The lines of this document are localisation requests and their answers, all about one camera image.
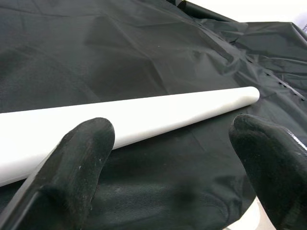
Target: dark cloth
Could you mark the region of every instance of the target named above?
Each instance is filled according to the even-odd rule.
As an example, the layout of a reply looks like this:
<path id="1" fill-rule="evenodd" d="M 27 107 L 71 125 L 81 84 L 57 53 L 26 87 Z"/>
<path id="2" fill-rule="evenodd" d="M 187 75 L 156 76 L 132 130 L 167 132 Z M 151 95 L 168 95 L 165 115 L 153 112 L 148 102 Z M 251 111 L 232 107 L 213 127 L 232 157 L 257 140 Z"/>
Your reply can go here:
<path id="1" fill-rule="evenodd" d="M 228 138 L 237 114 L 307 142 L 306 44 L 291 23 L 196 19 L 165 0 L 0 0 L 0 112 L 257 87 L 254 105 L 112 151 L 84 227 L 218 230 L 255 197 Z"/>

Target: white cylinder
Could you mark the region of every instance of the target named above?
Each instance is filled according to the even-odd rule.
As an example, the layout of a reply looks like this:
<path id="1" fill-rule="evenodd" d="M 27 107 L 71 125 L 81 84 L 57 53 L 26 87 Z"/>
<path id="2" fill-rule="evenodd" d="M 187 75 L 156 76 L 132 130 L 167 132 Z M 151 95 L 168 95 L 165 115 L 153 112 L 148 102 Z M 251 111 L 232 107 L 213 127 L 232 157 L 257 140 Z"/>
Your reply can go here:
<path id="1" fill-rule="evenodd" d="M 245 87 L 0 114 L 0 186 L 26 178 L 83 121 L 107 118 L 116 149 L 258 99 L 256 88 Z"/>

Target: black nylon sheet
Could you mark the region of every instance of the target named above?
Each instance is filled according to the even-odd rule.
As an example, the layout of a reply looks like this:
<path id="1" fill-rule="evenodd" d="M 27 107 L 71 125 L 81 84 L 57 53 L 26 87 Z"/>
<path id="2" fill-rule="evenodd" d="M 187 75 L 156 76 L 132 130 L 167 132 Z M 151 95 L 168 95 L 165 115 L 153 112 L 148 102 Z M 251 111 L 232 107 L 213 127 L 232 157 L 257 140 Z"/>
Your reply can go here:
<path id="1" fill-rule="evenodd" d="M 86 230 L 219 230 L 239 219 L 255 194 L 229 126 L 253 114 L 306 144 L 306 76 L 307 39 L 291 23 L 194 19 L 165 0 L 0 0 L 1 113 L 260 91 L 251 106 L 112 151 Z M 0 211 L 18 186 L 0 188 Z"/>

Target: white surface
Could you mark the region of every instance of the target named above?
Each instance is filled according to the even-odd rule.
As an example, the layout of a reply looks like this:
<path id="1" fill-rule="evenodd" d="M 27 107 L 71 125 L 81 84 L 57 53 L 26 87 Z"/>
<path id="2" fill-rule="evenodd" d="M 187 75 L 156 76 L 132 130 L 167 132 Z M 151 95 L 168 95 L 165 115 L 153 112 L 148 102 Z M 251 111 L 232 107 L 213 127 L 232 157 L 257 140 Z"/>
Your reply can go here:
<path id="1" fill-rule="evenodd" d="M 260 211 L 255 199 L 244 215 L 235 223 L 229 225 L 230 230 L 256 230 L 260 222 Z"/>
<path id="2" fill-rule="evenodd" d="M 188 0 L 238 22 L 294 22 L 307 0 Z"/>
<path id="3" fill-rule="evenodd" d="M 256 102 L 245 87 L 0 114 L 0 186 L 26 178 L 79 123 L 109 119 L 114 149 Z"/>

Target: black fabric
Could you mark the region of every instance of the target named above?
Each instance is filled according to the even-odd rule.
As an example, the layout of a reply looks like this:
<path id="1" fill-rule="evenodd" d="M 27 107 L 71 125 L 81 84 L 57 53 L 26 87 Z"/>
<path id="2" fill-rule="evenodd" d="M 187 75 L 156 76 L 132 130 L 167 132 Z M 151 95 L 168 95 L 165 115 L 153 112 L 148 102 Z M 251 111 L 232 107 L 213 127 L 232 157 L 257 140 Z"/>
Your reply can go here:
<path id="1" fill-rule="evenodd" d="M 178 4 L 178 8 L 181 9 L 184 13 L 194 18 L 214 19 L 214 20 L 222 21 L 222 22 L 236 22 L 233 19 L 227 18 L 223 15 L 220 15 L 216 12 L 205 9 L 199 5 L 196 5 L 192 2 L 185 1 L 185 0 L 181 1 Z"/>
<path id="2" fill-rule="evenodd" d="M 306 39 L 290 23 L 199 20 L 165 0 L 0 0 L 0 31 L 2 113 L 260 91 L 252 106 L 112 151 L 84 229 L 218 230 L 239 219 L 255 197 L 228 138 L 239 113 L 284 125 L 307 142 L 306 102 L 269 69 L 276 59 L 287 71 L 299 64 L 295 75 L 304 82 Z M 252 59 L 259 52 L 266 65 Z"/>

